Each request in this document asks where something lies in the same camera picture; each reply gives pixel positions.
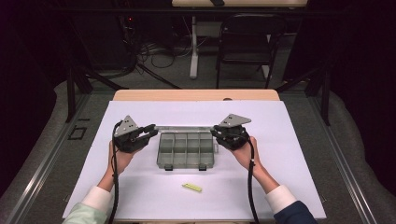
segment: chair seat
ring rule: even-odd
[[[270,62],[271,54],[266,37],[232,35],[224,37],[222,41],[224,63],[268,64]]]

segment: gray carpet floor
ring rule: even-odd
[[[276,88],[282,84],[283,69],[291,44],[292,38],[286,38],[281,43],[270,88]],[[216,83],[215,57],[211,46],[202,46],[198,78],[195,80],[189,78],[190,56],[177,57],[167,68],[156,68],[151,63],[151,58],[145,61],[145,65],[183,89],[214,89]],[[152,59],[156,65],[167,65],[172,62],[168,56],[161,54],[153,56]],[[222,88],[253,89],[263,86],[262,73],[261,71],[256,72],[256,68],[238,66],[235,69],[225,66],[223,71],[222,77],[233,80],[221,81]],[[130,89],[170,88],[147,73],[139,73],[138,70],[112,80]],[[280,97],[290,113],[295,132],[328,216],[319,223],[364,223],[352,200],[349,188],[334,161],[332,146],[323,131],[322,121],[315,116],[317,111],[312,106],[312,100],[316,101],[316,99],[307,98],[302,93],[305,84],[301,83],[287,92],[281,93]],[[86,128],[83,139],[73,140],[78,132],[72,134],[69,131],[60,146],[57,143],[64,130],[67,113],[65,83],[55,89],[58,99],[48,125],[19,174],[0,199],[0,223],[7,223],[7,219],[15,211],[13,209],[18,204],[26,187],[35,176],[35,171],[40,168],[43,159],[55,147],[59,147],[59,154],[49,168],[50,172],[45,176],[44,184],[39,186],[37,195],[34,195],[32,203],[27,205],[25,213],[18,215],[21,216],[20,223],[62,222],[62,213],[68,196],[72,193],[78,180],[80,169],[106,111],[107,103],[114,94],[114,91],[109,87],[96,80],[92,80],[92,85],[94,91],[86,103],[81,105],[76,122],[72,124],[76,125],[75,127]],[[83,98],[78,91],[77,97]],[[377,223],[396,223],[396,199],[378,183],[373,171],[365,162],[364,146],[359,130],[353,122],[353,118],[346,111],[342,100],[335,94],[331,95],[329,112],[332,133],[342,149]]]

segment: shirt cuff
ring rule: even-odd
[[[81,203],[106,213],[112,197],[107,190],[92,186]]]
[[[274,214],[282,211],[282,209],[297,201],[294,195],[291,194],[288,187],[284,185],[271,190],[271,192],[265,196],[265,199],[270,204]]]

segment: wooden desk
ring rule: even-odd
[[[279,183],[287,185],[315,218],[326,215],[304,160],[288,111],[272,90],[127,90],[117,91],[109,102],[85,160],[75,190],[64,211],[66,217],[92,183],[106,170],[111,130],[130,115],[138,125],[199,126],[218,124],[234,113],[252,119],[244,125],[258,140],[262,162]],[[222,146],[213,168],[165,171],[156,164],[160,135],[134,156],[120,176],[116,220],[144,221],[251,221],[248,173]],[[181,187],[192,183],[195,192]],[[253,197],[260,220],[273,219],[260,184],[253,180]]]
[[[305,7],[307,0],[224,0],[224,7]],[[213,7],[210,0],[173,0],[173,7]],[[190,78],[196,79],[198,76],[198,48],[197,48],[197,21],[192,16],[192,55]],[[209,30],[216,30],[219,24],[215,25],[215,29],[209,25]],[[264,66],[264,74],[268,73],[268,66]]]

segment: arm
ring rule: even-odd
[[[113,145],[111,141],[108,148],[108,164],[102,179],[97,186],[91,188],[81,203],[77,203],[73,207],[70,214],[64,220],[64,223],[105,223],[107,219],[106,212],[112,199],[110,191],[114,185],[113,168],[111,166]],[[133,153],[117,151],[116,156],[119,175],[129,165],[134,154],[138,151],[140,150],[134,151]]]
[[[279,185],[269,174],[260,161],[257,141],[250,136],[250,141],[254,147],[254,167],[253,176],[257,179],[262,189],[267,194],[266,200],[274,212],[276,222],[280,224],[289,223],[317,223],[309,212],[308,208],[291,194],[286,186]],[[246,143],[241,148],[231,152],[238,162],[248,169],[250,163],[250,144]]]

